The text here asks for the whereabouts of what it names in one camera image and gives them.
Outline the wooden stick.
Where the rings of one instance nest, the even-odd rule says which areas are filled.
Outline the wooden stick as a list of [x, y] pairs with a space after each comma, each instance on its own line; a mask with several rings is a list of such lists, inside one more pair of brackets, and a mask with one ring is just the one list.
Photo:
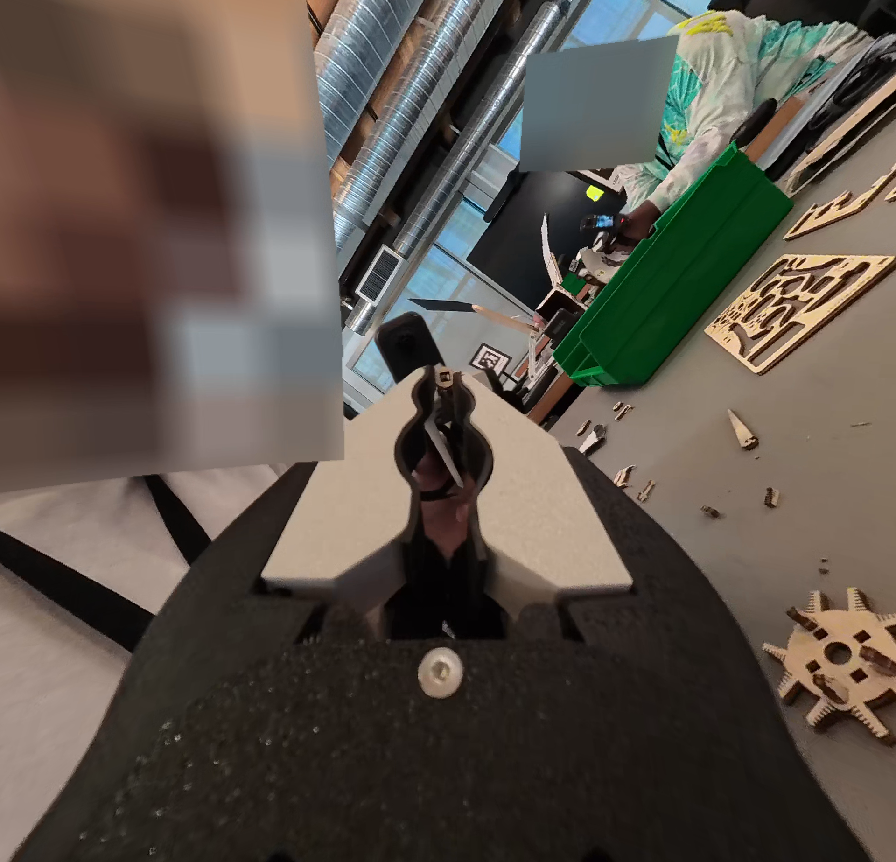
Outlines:
[[501, 326], [505, 329], [515, 330], [526, 335], [538, 334], [540, 332], [540, 328], [533, 322], [526, 321], [524, 319], [520, 320], [508, 315], [503, 315], [497, 311], [483, 308], [478, 305], [471, 305], [470, 308], [474, 314], [479, 315], [489, 322]]

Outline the black padded rest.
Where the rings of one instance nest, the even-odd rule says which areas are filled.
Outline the black padded rest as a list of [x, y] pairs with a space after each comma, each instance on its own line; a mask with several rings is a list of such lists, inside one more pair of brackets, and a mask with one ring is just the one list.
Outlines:
[[731, 142], [738, 149], [743, 149], [752, 143], [767, 127], [777, 108], [778, 101], [775, 98], [764, 100], [760, 105], [756, 106], [753, 112], [735, 130], [731, 137]]

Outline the white paper card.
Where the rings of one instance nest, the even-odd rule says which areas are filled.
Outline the white paper card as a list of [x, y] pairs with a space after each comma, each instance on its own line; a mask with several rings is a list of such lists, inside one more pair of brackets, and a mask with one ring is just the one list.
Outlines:
[[563, 274], [561, 273], [561, 269], [557, 263], [556, 256], [551, 250], [549, 243], [549, 233], [548, 233], [548, 216], [545, 213], [543, 215], [541, 228], [540, 228], [540, 241], [541, 241], [541, 250], [542, 257], [545, 264], [546, 272], [548, 277], [550, 278], [551, 285], [553, 288], [560, 288], [563, 281]]

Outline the large wooden cutout sheet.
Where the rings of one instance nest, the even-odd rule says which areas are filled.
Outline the large wooden cutout sheet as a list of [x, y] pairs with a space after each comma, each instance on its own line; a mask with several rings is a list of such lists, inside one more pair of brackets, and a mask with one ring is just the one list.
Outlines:
[[894, 271], [892, 255], [785, 254], [704, 330], [762, 375]]

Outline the green plastic bin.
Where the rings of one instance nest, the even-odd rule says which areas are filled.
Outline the green plastic bin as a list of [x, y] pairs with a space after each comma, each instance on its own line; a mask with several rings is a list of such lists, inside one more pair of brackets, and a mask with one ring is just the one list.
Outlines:
[[791, 208], [730, 144], [635, 247], [554, 364], [580, 386], [646, 384]]

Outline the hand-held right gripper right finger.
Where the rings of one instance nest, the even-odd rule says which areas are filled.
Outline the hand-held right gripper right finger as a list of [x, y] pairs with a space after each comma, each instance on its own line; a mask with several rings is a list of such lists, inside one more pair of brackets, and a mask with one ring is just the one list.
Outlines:
[[477, 379], [448, 372], [455, 482], [471, 482], [469, 527], [486, 592], [512, 620], [532, 605], [617, 595], [633, 577], [567, 451]]

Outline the wooden gear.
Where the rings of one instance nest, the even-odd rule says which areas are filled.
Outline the wooden gear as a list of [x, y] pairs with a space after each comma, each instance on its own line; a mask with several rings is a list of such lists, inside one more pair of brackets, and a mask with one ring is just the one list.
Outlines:
[[875, 612], [858, 588], [848, 587], [846, 598], [845, 609], [834, 609], [820, 590], [811, 592], [805, 609], [787, 610], [787, 645], [766, 643], [763, 651], [782, 667], [779, 699], [792, 703], [800, 692], [814, 699], [805, 715], [812, 730], [853, 719], [893, 746], [876, 710], [895, 699], [895, 615]]

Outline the black monitor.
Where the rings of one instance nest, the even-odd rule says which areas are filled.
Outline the black monitor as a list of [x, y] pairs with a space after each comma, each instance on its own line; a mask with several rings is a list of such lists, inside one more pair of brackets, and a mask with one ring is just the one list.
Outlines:
[[569, 173], [529, 173], [468, 254], [468, 262], [528, 308], [551, 289], [541, 228], [555, 256], [573, 258], [586, 245], [580, 231], [590, 214], [616, 214], [624, 195]]

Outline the ceiling vent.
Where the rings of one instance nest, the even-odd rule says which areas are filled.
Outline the ceiling vent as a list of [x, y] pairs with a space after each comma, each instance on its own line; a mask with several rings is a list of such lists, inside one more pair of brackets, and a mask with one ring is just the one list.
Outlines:
[[387, 245], [382, 245], [365, 271], [356, 289], [358, 299], [377, 306], [406, 260]]

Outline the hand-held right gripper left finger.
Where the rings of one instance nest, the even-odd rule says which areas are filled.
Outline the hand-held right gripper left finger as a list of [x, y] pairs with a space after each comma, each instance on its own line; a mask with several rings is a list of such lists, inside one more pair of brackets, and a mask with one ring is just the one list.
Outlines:
[[434, 370], [421, 367], [344, 420], [343, 456], [315, 467], [263, 567], [266, 587], [351, 610], [388, 636], [385, 607], [406, 582], [420, 492], [438, 488], [426, 430], [434, 396]]

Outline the silver ceiling duct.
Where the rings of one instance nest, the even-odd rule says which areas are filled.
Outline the silver ceiling duct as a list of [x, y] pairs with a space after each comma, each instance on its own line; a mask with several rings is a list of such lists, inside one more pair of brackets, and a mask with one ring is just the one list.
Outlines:
[[454, 141], [451, 151], [405, 221], [397, 239], [387, 247], [387, 255], [396, 263], [387, 276], [385, 288], [391, 285], [399, 268], [410, 262], [437, 216], [476, 166], [504, 109], [522, 89], [529, 55], [543, 50], [567, 12], [568, 5], [561, 0], [545, 0], [539, 7], [486, 96], [477, 106], [472, 120]]
[[385, 202], [504, 0], [443, 0], [333, 202], [342, 252]]
[[315, 44], [328, 169], [341, 180], [443, 0], [338, 0]]

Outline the open wooden box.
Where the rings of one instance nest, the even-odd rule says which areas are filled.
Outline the open wooden box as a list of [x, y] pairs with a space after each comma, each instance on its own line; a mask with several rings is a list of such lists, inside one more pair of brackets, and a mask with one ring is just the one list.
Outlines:
[[587, 305], [561, 287], [554, 287], [535, 308], [535, 314], [544, 325], [550, 323], [558, 312], [566, 312], [579, 317], [587, 310]]

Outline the wooden sheet with rectangular cutouts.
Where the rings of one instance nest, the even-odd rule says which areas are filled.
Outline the wooden sheet with rectangular cutouts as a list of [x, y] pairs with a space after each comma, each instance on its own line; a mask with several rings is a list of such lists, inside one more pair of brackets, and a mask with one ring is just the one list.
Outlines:
[[857, 216], [881, 196], [884, 187], [884, 184], [874, 184], [860, 196], [854, 197], [851, 192], [845, 192], [828, 203], [810, 206], [783, 238], [786, 241], [795, 240]]

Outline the grey desk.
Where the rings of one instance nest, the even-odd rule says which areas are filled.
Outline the grey desk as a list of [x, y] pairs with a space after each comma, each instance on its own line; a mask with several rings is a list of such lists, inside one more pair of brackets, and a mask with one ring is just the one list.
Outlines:
[[[806, 187], [787, 218], [726, 286], [659, 371], [637, 390], [585, 389], [551, 433], [579, 444], [584, 420], [633, 405], [591, 461], [609, 477], [636, 465], [627, 494], [656, 482], [644, 511], [700, 566], [732, 611], [763, 672], [765, 692], [804, 760], [874, 860], [894, 860], [894, 747], [856, 721], [813, 733], [812, 701], [776, 696], [786, 610], [822, 590], [833, 605], [849, 586], [894, 612], [894, 274], [883, 278], [765, 375], [755, 375], [704, 327], [784, 254], [894, 254], [894, 202], [797, 241], [783, 234], [813, 203], [858, 196], [894, 164], [881, 133]], [[736, 441], [731, 408], [759, 438]], [[763, 504], [780, 492], [777, 509]], [[700, 508], [721, 512], [712, 520]]]

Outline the person's white shirt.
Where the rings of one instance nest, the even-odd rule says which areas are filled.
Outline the person's white shirt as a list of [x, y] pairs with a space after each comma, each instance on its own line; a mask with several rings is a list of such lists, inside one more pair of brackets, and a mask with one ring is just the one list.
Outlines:
[[[140, 477], [2, 494], [2, 532], [157, 613], [187, 572]], [[1, 856], [94, 738], [129, 653], [10, 573], [1, 591]]]

